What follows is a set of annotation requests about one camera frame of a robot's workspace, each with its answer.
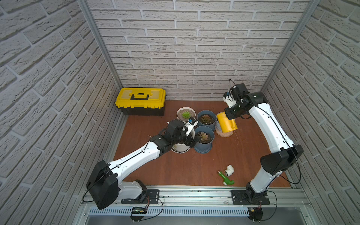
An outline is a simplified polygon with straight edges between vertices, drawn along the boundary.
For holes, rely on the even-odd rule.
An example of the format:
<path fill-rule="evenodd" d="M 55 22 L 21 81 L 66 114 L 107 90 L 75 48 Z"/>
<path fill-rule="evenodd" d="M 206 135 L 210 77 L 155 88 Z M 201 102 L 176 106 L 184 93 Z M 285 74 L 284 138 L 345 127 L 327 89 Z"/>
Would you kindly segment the large white pot succulent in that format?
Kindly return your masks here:
<path fill-rule="evenodd" d="M 194 130 L 190 133 L 190 135 L 192 135 L 193 137 L 195 136 Z M 175 153 L 179 153 L 179 154 L 186 153 L 186 152 L 188 152 L 189 150 L 190 150 L 190 147 L 186 146 L 186 145 L 183 144 L 183 143 L 175 144 L 175 145 L 172 147 L 172 151 L 175 152 Z"/>

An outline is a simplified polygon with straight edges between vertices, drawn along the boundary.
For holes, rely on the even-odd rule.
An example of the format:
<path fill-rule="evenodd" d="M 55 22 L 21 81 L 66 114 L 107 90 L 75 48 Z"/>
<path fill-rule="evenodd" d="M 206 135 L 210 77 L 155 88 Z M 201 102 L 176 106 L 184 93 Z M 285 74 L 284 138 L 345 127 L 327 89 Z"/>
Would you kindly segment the yellow watering can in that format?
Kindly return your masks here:
<path fill-rule="evenodd" d="M 225 112 L 217 114 L 217 127 L 222 133 L 229 133 L 238 129 L 235 119 L 228 119 Z"/>

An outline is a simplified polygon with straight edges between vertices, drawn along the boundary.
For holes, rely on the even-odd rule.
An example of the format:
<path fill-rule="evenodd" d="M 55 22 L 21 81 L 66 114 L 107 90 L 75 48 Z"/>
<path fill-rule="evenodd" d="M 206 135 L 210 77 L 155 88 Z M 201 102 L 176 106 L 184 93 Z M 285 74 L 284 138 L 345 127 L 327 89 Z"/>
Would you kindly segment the white pipe elbow fitting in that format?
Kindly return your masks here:
<path fill-rule="evenodd" d="M 225 170 L 225 175 L 226 175 L 227 177 L 229 177 L 229 176 L 233 175 L 233 173 L 234 173 L 234 168 L 233 168 L 233 166 L 232 166 L 232 165 L 228 165 L 228 166 L 226 167 L 226 170 Z"/>

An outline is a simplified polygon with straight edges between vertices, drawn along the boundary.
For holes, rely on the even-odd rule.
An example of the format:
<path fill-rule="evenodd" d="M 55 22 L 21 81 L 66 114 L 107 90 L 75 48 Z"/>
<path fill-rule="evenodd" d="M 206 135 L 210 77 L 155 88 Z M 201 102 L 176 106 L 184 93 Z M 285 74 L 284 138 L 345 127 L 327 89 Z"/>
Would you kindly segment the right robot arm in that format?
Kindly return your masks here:
<path fill-rule="evenodd" d="M 258 204 L 267 194 L 269 185 L 276 177 L 297 163 L 303 154 L 303 148 L 295 145 L 285 134 L 274 117 L 267 98 L 262 92 L 250 93 L 245 84 L 229 86 L 223 100 L 228 105 L 222 115 L 217 116 L 224 133 L 237 129 L 235 119 L 248 115 L 261 129 L 268 143 L 270 154 L 261 157 L 261 168 L 247 185 L 242 198 L 252 204 Z"/>

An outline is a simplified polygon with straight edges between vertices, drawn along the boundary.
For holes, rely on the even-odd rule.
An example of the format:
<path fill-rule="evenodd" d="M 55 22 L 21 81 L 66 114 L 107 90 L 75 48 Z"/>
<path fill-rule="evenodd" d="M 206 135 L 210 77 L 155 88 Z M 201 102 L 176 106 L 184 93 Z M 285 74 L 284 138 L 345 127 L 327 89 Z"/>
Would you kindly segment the blue pot succulent front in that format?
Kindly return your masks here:
<path fill-rule="evenodd" d="M 195 129 L 195 139 L 198 141 L 194 147 L 200 154 L 208 153 L 213 147 L 214 132 L 206 126 L 199 126 Z"/>

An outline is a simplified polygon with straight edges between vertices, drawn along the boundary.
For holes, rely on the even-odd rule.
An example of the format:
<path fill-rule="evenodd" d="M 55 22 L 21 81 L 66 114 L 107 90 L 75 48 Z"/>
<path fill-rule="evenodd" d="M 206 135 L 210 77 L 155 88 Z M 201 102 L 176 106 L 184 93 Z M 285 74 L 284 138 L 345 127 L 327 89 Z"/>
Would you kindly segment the blue pot succulent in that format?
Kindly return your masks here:
<path fill-rule="evenodd" d="M 212 111 L 203 110 L 198 113 L 197 120 L 200 123 L 200 126 L 206 126 L 211 128 L 213 131 L 215 130 L 216 125 L 216 115 Z"/>
<path fill-rule="evenodd" d="M 198 141 L 194 147 L 200 154 L 208 153 L 213 147 L 214 132 L 206 126 L 199 126 L 195 129 L 195 139 Z"/>

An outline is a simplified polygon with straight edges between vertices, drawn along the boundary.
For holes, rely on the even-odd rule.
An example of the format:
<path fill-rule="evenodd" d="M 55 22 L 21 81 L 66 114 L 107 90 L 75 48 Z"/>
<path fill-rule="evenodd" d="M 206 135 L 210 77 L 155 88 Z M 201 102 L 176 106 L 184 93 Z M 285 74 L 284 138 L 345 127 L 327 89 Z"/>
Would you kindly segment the white pot green succulent back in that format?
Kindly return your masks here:
<path fill-rule="evenodd" d="M 190 107 L 182 107 L 176 113 L 177 119 L 187 122 L 191 117 L 196 117 L 196 112 Z"/>

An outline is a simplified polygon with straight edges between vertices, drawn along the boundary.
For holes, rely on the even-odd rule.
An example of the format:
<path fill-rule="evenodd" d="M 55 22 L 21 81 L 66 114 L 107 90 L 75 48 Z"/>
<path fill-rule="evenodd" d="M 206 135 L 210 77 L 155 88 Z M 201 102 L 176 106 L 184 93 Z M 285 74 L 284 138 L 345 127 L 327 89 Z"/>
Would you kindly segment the white pot green succulent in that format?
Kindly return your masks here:
<path fill-rule="evenodd" d="M 219 123 L 218 120 L 216 120 L 215 129 L 216 129 L 216 131 L 217 131 L 218 133 L 223 133 L 222 128 L 221 128 L 221 125 L 220 125 L 220 123 Z"/>
<path fill-rule="evenodd" d="M 177 119 L 187 122 L 191 117 L 196 117 L 196 112 L 190 107 L 182 107 L 176 113 Z"/>

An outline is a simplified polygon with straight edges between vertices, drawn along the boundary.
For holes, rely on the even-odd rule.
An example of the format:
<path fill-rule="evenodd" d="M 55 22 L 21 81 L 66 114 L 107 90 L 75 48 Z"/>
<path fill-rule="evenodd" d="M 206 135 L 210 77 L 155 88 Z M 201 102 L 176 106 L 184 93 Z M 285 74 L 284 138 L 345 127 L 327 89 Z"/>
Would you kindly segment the blue pot succulent back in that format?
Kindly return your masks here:
<path fill-rule="evenodd" d="M 203 110 L 198 113 L 197 120 L 200 123 L 200 126 L 206 126 L 211 128 L 213 131 L 215 130 L 216 125 L 216 115 L 212 111 Z"/>

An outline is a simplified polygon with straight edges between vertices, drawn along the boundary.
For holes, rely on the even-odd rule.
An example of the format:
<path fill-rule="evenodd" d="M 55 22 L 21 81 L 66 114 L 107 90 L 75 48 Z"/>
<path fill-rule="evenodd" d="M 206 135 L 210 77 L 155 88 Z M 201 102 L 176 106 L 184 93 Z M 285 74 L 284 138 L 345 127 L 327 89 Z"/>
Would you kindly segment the white pot green succulent right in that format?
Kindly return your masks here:
<path fill-rule="evenodd" d="M 218 120 L 216 120 L 215 129 L 216 129 L 216 131 L 217 131 L 218 133 L 223 133 L 222 128 L 221 128 L 221 125 L 220 125 L 220 123 L 219 123 Z"/>

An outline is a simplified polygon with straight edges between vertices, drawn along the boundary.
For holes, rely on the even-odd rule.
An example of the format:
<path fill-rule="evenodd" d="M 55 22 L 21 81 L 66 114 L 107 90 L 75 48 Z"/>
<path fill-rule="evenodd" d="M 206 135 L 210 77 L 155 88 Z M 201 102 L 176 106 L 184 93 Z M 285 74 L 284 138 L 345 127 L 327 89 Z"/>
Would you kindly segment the left controller board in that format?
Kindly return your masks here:
<path fill-rule="evenodd" d="M 133 222 L 138 222 L 146 216 L 147 211 L 148 209 L 144 207 L 133 207 L 130 218 Z"/>

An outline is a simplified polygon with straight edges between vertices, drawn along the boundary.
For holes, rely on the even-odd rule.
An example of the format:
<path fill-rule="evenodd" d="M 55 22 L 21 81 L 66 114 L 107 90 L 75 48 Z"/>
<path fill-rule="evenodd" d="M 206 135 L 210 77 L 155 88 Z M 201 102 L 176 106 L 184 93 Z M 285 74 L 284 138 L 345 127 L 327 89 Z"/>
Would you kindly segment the controller board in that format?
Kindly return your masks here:
<path fill-rule="evenodd" d="M 253 222 L 260 222 L 263 218 L 263 210 L 261 208 L 248 208 L 248 218 Z"/>
<path fill-rule="evenodd" d="M 147 211 L 148 209 L 144 207 L 133 207 L 130 218 L 133 222 L 138 222 L 146 216 Z"/>

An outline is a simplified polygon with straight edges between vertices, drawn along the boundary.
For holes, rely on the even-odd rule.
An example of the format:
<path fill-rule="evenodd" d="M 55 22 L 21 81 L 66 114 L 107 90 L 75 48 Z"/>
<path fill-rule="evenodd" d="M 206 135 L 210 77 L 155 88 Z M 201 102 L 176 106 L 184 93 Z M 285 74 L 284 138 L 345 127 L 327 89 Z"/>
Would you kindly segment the right controller board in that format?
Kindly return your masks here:
<path fill-rule="evenodd" d="M 248 218 L 253 222 L 260 222 L 263 218 L 263 210 L 261 208 L 248 208 Z"/>

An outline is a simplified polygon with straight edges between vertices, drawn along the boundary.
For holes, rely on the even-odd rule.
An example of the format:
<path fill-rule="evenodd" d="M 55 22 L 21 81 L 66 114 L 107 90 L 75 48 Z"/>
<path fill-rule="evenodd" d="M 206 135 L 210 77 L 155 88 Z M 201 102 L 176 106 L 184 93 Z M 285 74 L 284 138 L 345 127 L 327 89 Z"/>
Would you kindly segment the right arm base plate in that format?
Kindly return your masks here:
<path fill-rule="evenodd" d="M 234 205 L 270 205 L 267 192 L 255 193 L 249 190 L 231 190 Z"/>

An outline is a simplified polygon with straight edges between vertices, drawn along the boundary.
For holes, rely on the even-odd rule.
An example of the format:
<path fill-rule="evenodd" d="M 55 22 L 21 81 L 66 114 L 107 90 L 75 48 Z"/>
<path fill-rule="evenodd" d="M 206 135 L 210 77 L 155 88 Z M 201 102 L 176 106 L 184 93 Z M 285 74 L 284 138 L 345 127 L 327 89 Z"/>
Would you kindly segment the aluminium rail frame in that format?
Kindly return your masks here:
<path fill-rule="evenodd" d="M 245 190 L 243 187 L 203 186 L 149 186 L 159 189 L 158 204 L 122 204 L 117 199 L 107 208 L 100 210 L 95 203 L 81 204 L 75 224 L 84 224 L 90 216 L 130 216 L 133 207 L 147 208 L 146 216 L 210 216 L 248 217 L 248 208 L 261 208 L 265 218 L 282 215 L 282 209 L 295 209 L 309 221 L 314 209 L 302 189 L 270 188 L 267 192 L 270 205 L 234 205 L 231 190 Z"/>

